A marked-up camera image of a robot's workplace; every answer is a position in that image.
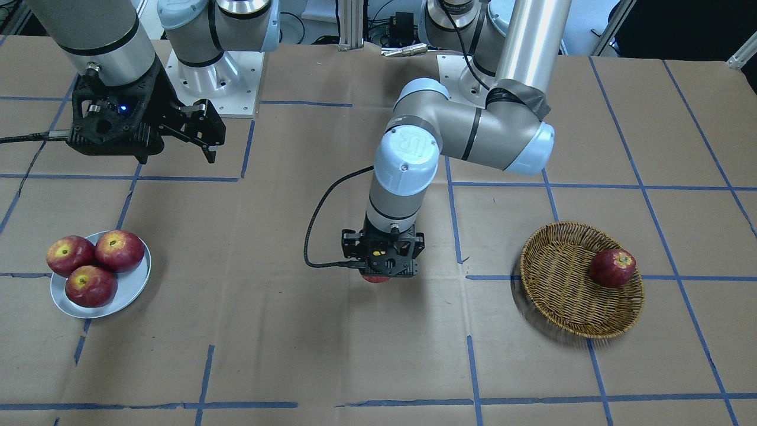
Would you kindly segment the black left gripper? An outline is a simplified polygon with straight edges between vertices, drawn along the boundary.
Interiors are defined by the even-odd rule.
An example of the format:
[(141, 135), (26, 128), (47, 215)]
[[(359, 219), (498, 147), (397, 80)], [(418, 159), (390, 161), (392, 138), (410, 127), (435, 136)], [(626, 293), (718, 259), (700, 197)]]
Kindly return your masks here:
[(404, 232), (393, 225), (386, 233), (365, 222), (360, 231), (342, 230), (341, 248), (348, 259), (344, 266), (363, 277), (410, 278), (419, 273), (416, 258), (424, 251), (425, 236), (414, 225)]

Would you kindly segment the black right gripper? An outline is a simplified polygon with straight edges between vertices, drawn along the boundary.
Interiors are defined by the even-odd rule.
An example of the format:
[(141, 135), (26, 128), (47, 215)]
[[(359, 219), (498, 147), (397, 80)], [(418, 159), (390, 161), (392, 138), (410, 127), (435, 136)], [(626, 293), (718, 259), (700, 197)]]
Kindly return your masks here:
[(107, 86), (105, 67), (87, 63), (72, 95), (73, 121), (67, 145), (85, 156), (133, 156), (145, 164), (170, 135), (201, 147), (215, 164), (227, 127), (210, 99), (184, 105), (159, 59), (132, 83)]

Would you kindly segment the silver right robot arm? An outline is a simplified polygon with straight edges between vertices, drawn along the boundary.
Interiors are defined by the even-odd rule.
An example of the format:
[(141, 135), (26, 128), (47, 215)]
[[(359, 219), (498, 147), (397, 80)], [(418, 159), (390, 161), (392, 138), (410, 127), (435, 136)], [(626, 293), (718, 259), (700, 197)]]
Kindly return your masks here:
[(273, 51), (276, 1), (160, 1), (157, 15), (178, 65), (170, 80), (130, 1), (29, 1), (77, 70), (65, 142), (84, 156), (146, 164), (178, 138), (214, 163), (225, 124), (213, 99), (242, 89), (231, 53)]

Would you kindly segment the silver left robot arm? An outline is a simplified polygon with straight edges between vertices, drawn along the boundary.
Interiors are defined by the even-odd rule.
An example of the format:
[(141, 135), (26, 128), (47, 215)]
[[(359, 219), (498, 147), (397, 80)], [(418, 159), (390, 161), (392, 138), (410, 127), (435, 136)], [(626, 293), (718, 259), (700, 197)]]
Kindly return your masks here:
[(477, 81), (478, 105), (439, 81), (405, 84), (378, 145), (360, 231), (343, 230), (344, 261), (364, 277), (413, 277), (424, 248), (415, 221), (441, 156), (535, 175), (551, 156), (547, 89), (570, 11), (568, 1), (427, 1), (425, 37), (461, 52)]

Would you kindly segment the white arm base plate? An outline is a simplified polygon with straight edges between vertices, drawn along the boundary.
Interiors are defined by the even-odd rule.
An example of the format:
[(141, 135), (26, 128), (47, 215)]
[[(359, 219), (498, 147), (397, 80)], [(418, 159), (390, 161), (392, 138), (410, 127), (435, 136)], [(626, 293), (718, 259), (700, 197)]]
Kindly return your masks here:
[(481, 64), (475, 56), (452, 56), (443, 54), (438, 56), (440, 82), (449, 92), (449, 101), (442, 108), (442, 114), (447, 118), (473, 116), (476, 109), (481, 109), (485, 115), (498, 117), (502, 114), (500, 108), (494, 110), (485, 108), (490, 87), (496, 82), (496, 73), (492, 65)]
[(254, 118), (265, 58), (263, 52), (228, 51), (215, 64), (189, 67), (171, 51), (166, 69), (185, 105), (208, 99), (222, 118)]

